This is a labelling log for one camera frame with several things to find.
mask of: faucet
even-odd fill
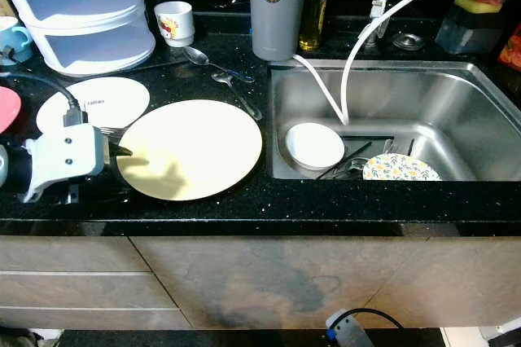
[[[371,7],[370,18],[371,20],[380,17],[385,12],[385,6],[387,5],[387,0],[374,0],[372,2],[373,7]],[[376,39],[382,38],[385,30],[387,29],[388,20],[382,23],[377,30],[375,30],[364,43],[364,47],[374,47],[376,46]]]

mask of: cream plate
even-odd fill
[[[89,123],[98,127],[125,127],[147,109],[150,95],[140,82],[124,77],[100,77],[67,87],[81,108],[89,114]],[[68,109],[65,96],[53,94],[40,107],[36,124],[42,133],[63,127]]]
[[[425,162],[405,154],[380,154],[364,165],[365,180],[440,181],[440,175]]]
[[[132,187],[163,200],[193,200],[246,176],[261,154],[262,137],[256,122],[237,107],[187,100],[141,117],[120,145],[133,152],[117,157]]]

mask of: sink basin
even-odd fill
[[[344,61],[310,62],[339,103]],[[311,121],[336,131],[348,153],[370,142],[358,155],[366,158],[381,154],[387,139],[399,140],[402,152],[428,163],[443,180],[521,180],[521,111],[474,64],[356,61],[348,82],[348,125],[297,62],[271,63],[269,73],[274,178],[320,174],[294,162],[285,145],[293,125]]]

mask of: spoon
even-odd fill
[[[211,64],[212,66],[218,68],[219,70],[222,70],[223,72],[227,72],[228,74],[231,74],[234,77],[237,77],[239,80],[244,82],[254,82],[255,79],[250,76],[245,76],[241,74],[240,72],[236,72],[235,70],[231,70],[229,68],[223,68],[219,66],[218,64],[213,64],[210,62],[210,59],[204,54],[202,51],[196,50],[194,47],[183,47],[183,52],[185,54],[185,57],[188,58],[188,60],[193,64],[200,64],[202,66],[208,66]]]
[[[231,76],[230,74],[226,74],[225,72],[215,72],[214,74],[212,74],[212,78],[214,81],[224,82],[225,84],[227,84],[228,87],[231,89],[231,91],[234,92],[235,97],[237,97],[237,99],[239,99],[241,104],[246,108],[247,113],[249,113],[253,119],[255,119],[256,121],[259,121],[260,119],[262,119],[261,111],[259,111],[259,109],[257,107],[251,105],[244,98],[244,96],[241,93],[239,93],[238,90],[236,90],[234,88],[234,86],[231,83],[233,76]]]

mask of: white mug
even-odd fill
[[[189,46],[194,42],[194,17],[187,2],[162,2],[154,7],[161,36],[172,47]]]

